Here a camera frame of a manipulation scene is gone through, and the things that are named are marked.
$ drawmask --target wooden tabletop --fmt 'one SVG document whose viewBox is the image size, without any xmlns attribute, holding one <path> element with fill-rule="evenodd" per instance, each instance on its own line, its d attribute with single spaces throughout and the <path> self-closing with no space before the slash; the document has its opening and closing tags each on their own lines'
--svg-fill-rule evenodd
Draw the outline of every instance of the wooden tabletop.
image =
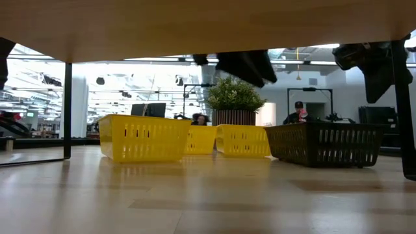
<svg viewBox="0 0 416 234">
<path fill-rule="evenodd" d="M 400 39 L 414 0 L 2 0 L 0 36 L 66 62 Z"/>
</svg>

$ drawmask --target white pillar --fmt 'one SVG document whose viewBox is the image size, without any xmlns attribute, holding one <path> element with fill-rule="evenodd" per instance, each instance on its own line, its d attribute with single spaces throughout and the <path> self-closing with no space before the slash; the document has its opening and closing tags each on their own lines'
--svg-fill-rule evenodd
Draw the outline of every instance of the white pillar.
<svg viewBox="0 0 416 234">
<path fill-rule="evenodd" d="M 71 137 L 86 136 L 86 117 L 88 114 L 88 82 L 82 65 L 72 66 L 71 99 Z M 64 96 L 62 97 L 62 114 L 60 115 L 59 138 L 64 137 Z"/>
</svg>

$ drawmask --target potted plant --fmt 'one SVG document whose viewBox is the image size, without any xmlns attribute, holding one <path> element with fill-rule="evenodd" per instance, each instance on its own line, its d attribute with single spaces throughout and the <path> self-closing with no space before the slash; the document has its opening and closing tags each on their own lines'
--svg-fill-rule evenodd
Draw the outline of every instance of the potted plant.
<svg viewBox="0 0 416 234">
<path fill-rule="evenodd" d="M 213 110 L 213 126 L 255 125 L 255 114 L 266 101 L 252 85 L 228 76 L 209 89 L 207 105 Z"/>
</svg>

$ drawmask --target black basket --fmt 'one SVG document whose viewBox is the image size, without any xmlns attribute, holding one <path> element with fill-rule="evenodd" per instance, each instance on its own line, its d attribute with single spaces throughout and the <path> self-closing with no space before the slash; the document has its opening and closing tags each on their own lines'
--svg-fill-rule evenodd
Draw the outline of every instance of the black basket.
<svg viewBox="0 0 416 234">
<path fill-rule="evenodd" d="M 383 126 L 298 123 L 266 127 L 273 157 L 309 167 L 374 166 Z"/>
</svg>

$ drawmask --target cap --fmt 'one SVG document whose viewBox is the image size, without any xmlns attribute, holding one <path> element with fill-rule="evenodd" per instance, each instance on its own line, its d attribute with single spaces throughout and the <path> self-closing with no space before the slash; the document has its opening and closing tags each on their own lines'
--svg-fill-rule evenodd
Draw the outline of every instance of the cap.
<svg viewBox="0 0 416 234">
<path fill-rule="evenodd" d="M 303 108 L 304 103 L 302 103 L 301 101 L 297 101 L 297 102 L 294 103 L 294 107 L 295 108 Z"/>
</svg>

